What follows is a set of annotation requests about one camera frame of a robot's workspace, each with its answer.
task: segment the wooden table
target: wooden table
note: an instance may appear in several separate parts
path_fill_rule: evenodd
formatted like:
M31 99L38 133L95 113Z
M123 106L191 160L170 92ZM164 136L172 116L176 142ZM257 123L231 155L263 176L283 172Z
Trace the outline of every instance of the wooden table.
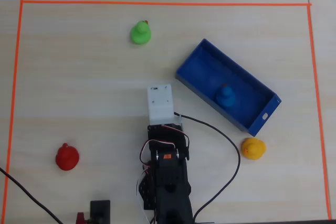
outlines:
M4 167L19 6L8 1L0 5L8 9L1 13L6 26L0 40L4 91L0 96L0 164ZM313 8L314 3L315 29L318 13ZM129 41L129 32L142 19L150 22L152 40L135 46ZM237 178L197 221L327 219L305 6L25 4L11 174L65 223L73 223L78 211L88 211L89 201L94 199L111 199L111 223L146 223L135 183L141 172L138 153L149 122L147 86L171 83L177 112L213 124L237 145L248 136L174 79L177 67L204 37L273 89L282 104L257 135L268 148L262 159L243 158ZM320 76L321 66L332 69L335 61L330 53L319 58L317 44L316 48ZM335 104L323 92L330 89L332 80L322 79L324 116ZM323 105L326 100L329 107ZM332 116L323 119L326 125L332 122ZM187 120L184 129L191 138L188 175L195 212L231 178L237 157L233 147L211 129ZM332 144L333 130L324 130L327 147ZM67 173L54 162L63 142L74 145L81 154L76 169ZM327 158L331 174L336 161ZM331 190L331 199L335 197ZM11 182L6 208L6 223L53 223Z

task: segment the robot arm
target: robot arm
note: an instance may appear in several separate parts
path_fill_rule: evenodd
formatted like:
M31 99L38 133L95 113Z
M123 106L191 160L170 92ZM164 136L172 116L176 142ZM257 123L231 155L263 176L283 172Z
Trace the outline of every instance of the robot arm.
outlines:
M179 125L167 126L182 130ZM183 133L162 125L150 125L148 137L175 146L154 141L149 143L151 160L138 188L144 209L155 211L158 224L192 224L191 187L186 166L189 151Z

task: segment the wire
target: wire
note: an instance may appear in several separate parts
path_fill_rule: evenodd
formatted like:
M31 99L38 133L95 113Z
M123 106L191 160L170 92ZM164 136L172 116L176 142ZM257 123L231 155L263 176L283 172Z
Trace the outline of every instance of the wire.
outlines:
M63 222L61 222L48 208L46 208L37 199L35 199L15 178L13 178L10 174L6 173L1 167L0 172L5 174L5 176L13 181L33 202L35 202L40 208L47 212L57 223L63 224Z
M147 145L149 142L151 142L151 141L159 142L159 143L162 143L162 144L171 144L171 145L173 145L174 148L175 148L175 144L174 144L173 142L167 142L167 141L156 140L156 139L150 139L150 140L147 140L147 141L143 144L143 146L142 146L142 148L141 148L141 151L140 151L140 161L141 161L142 164L144 164L144 165L146 165L146 166L150 166L150 165L148 165L147 163L145 163L144 161L142 161L141 157L142 157L142 152L143 152L143 150L145 149L146 145Z
M240 167L240 153L239 153L239 149L237 148L237 146L235 145L234 142L232 142L232 140L227 136L225 135L223 132L221 132L219 129L217 129L216 127L208 124L208 123L205 123L201 120L198 120L198 119L195 119L195 118L192 118L190 116L187 116L187 115L180 115L176 112L174 112L175 115L177 116L181 116L183 118L186 118L186 119L189 119L189 120L192 120L192 121L195 121L197 123L201 123L201 124L204 124L212 129L214 129L215 131L217 131L219 134L221 134L223 137L225 137L226 139L228 139L228 141L233 145L233 147L236 149L236 152L238 154L238 165L237 165L237 168L236 168L236 171L235 173L233 174L232 178L228 181L228 183L226 183L219 191L218 193L216 193L207 203L205 203L203 206L200 207L199 210L197 210L197 212L195 213L194 215L194 218L193 218L193 222L195 223L195 220L196 220L196 217L197 215L207 206L209 205L212 201L214 201L215 198L217 198L218 195L221 194L221 192L234 180L234 178L236 177L237 173L238 173L238 170L239 170L239 167Z
M175 129L175 128L170 127L170 126L167 126L167 125L163 125L163 124L162 124L161 127L165 127L165 128L169 128L169 129L172 129L172 130L181 132L183 135L185 135L185 136L187 137L187 139L188 139L188 148L189 148L189 145L190 145L190 139L189 139L189 137L187 136L187 134L185 134L183 131L180 131L180 130L178 130L178 129Z
M146 220L148 221L148 223L149 224L151 224L151 222L149 221L149 219L147 218L147 215L146 215L146 213L145 213L145 210L143 209L143 207L142 207L142 205L141 205L141 202L140 202L140 199L139 199L139 195L138 195L138 183L139 183L139 179L141 178L141 176L142 176L142 174L144 174L146 171L147 171L147 169L146 170L144 170L141 174L140 174L140 177L138 178L138 180L136 181L136 198L138 199L138 202L139 202L139 205L140 205L140 207L141 207L141 210L142 210L142 212L143 212L143 214L145 215L145 217L146 217Z

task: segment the orange tape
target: orange tape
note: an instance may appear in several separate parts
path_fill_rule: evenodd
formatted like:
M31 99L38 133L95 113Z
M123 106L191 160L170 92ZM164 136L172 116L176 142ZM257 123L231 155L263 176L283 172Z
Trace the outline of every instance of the orange tape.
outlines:
M165 5L165 6L309 6L310 3L173 3L133 1L52 1L23 0L30 4L100 4L100 5Z
M325 153L326 149L325 149L325 146L324 146L323 123L322 123L319 85L318 85L318 78L317 78L316 59L315 59L313 32L312 32L311 15L310 15L310 6L311 6L310 3L164 3L164 2L160 3L160 2L127 2L127 1L38 1L38 0L20 0L19 19L18 19L17 35L16 35L13 87L12 87L11 117L10 117L9 134L8 134L8 150L7 150L7 163L6 163L6 172L7 173L9 173L9 166L10 166L10 163L11 163L11 159L10 159L11 155L10 154L11 154L11 149L12 149L12 136L13 136L13 124L14 124L17 65L18 65L18 54L19 54L19 45L20 45L22 12L23 12L23 4L24 3L31 3L31 4L161 5L161 6L306 6L307 7L307 14L308 14L310 47L311 47L312 64L313 64L313 72L314 72L314 82L315 82L316 100L317 100L317 108L318 108L318 116L319 116L319 126L320 126L325 203L327 205L328 219L331 220L328 173L327 173L327 160L326 160L326 157L325 157L326 156L325 155L326 154ZM3 198L3 206L2 206L1 224L5 223L7 191L8 191L8 178L5 177L5 187L4 187L4 198Z
M10 159L11 155L10 154L11 154L11 149L12 149L14 108L15 108L15 92L16 92L16 76L17 76L17 61L18 61L18 57L19 57L22 10L23 10L23 0L20 0L19 21L18 21L18 24L17 24L17 34L16 34L16 48L15 48L15 60L14 60L13 87L12 87L12 105L11 105L11 117L10 117L10 121L9 121L6 173L9 173L9 166L11 164L11 159ZM5 223L7 191L8 191L8 177L5 177L4 199L3 199L3 203L2 203L1 224Z
M312 62L313 62L315 92L316 92L316 101L317 101L317 112L318 112L318 115L319 115L319 125L320 125L320 138L321 138L321 150L322 150L325 203L327 205L328 219L331 220L331 209L330 209L331 207L330 207L330 199L329 199L327 159L325 157L326 156L325 155L326 154L325 153L326 149L325 149L325 146L324 146L321 102L320 102L320 93L319 93L319 82L318 82L318 79L317 79L317 69L316 69L313 30L312 30L312 25L311 25L310 6L307 6L307 15L308 15L308 27L309 27L309 36L310 36L311 59L312 59Z

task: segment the blue box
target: blue box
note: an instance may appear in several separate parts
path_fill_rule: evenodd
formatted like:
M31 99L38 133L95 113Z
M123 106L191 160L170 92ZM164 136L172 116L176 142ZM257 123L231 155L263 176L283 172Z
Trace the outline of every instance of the blue box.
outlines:
M176 72L176 78L195 92L241 131L255 136L281 100L272 90L203 39ZM216 92L230 86L235 103L222 108Z

